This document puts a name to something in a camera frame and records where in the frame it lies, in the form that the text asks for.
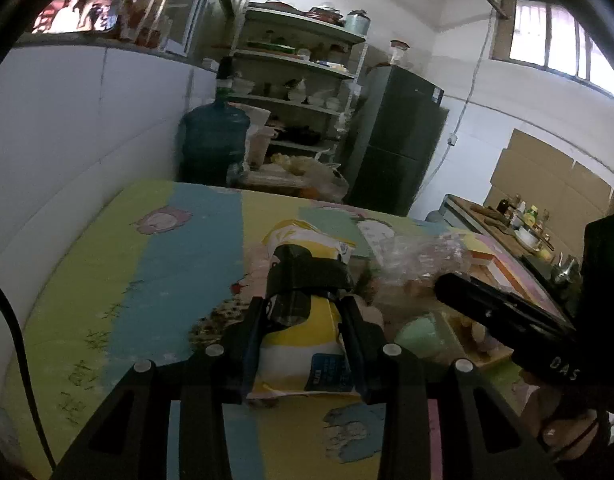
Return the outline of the person's hand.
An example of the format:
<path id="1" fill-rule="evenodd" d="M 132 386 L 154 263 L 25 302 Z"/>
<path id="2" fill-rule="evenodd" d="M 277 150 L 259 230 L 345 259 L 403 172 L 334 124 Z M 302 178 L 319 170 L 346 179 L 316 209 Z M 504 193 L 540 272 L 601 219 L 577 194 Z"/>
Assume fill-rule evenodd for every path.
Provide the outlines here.
<path id="1" fill-rule="evenodd" d="M 534 390 L 520 419 L 554 462 L 595 456 L 610 444 L 607 412 L 582 408 L 552 388 Z"/>

